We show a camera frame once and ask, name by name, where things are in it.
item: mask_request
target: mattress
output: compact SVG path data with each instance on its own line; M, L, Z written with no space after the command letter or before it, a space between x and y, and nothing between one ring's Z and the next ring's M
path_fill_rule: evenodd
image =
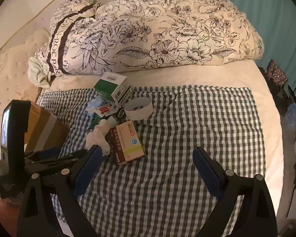
M266 173L275 213L277 213L283 186L283 144L280 115L268 86L255 62L243 60L218 66L185 65L122 73L133 87L172 87L208 85L219 87L249 87L252 91L264 136ZM92 88L100 76L65 75L57 77L45 92Z

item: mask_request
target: teal curtain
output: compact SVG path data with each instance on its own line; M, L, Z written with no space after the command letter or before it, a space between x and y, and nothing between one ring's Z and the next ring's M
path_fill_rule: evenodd
M296 95L296 7L291 0L231 0L262 37L266 68L271 59L283 69Z

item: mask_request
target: cardboard box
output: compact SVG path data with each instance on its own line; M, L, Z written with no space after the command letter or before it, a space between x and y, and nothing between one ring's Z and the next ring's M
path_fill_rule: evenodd
M132 94L126 76L106 72L94 86L99 95L118 107L122 107Z
M24 135L25 153L61 147L69 132L53 114L31 102L28 129Z
M111 128L110 135L117 164L124 165L145 156L133 121L130 120Z

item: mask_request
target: brown and beige box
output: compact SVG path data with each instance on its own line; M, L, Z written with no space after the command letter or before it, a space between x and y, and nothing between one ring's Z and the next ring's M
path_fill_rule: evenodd
M25 153L61 147L68 127L53 114L31 102L28 130L24 135Z
M117 164L124 165L145 156L133 121L130 120L111 128L110 135Z

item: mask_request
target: checkered cloth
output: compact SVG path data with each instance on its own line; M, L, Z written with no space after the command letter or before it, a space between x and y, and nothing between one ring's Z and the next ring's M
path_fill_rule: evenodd
M43 94L40 105L70 127L62 155L84 146L90 119L85 114L94 89ZM135 88L149 97L154 112L135 121L146 156L124 166L105 158L85 195L86 217L100 236L195 236L213 210L193 164L192 151L203 146L223 168L240 176L265 173L261 123L249 88L182 86ZM58 217L63 219L53 197ZM234 226L241 199L225 229Z

